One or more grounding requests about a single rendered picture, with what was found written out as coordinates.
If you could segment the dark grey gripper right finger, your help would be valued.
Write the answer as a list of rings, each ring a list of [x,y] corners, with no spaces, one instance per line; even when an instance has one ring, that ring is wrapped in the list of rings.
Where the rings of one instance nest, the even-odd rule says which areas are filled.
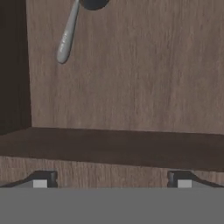
[[[191,171],[168,171],[167,178],[167,186],[172,188],[222,188],[222,185],[199,178]]]

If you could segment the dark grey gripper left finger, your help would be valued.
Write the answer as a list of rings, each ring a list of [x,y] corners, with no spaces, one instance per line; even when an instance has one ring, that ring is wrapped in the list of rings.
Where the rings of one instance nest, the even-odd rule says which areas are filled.
[[[26,178],[1,184],[2,188],[57,188],[58,173],[56,171],[34,171]]]

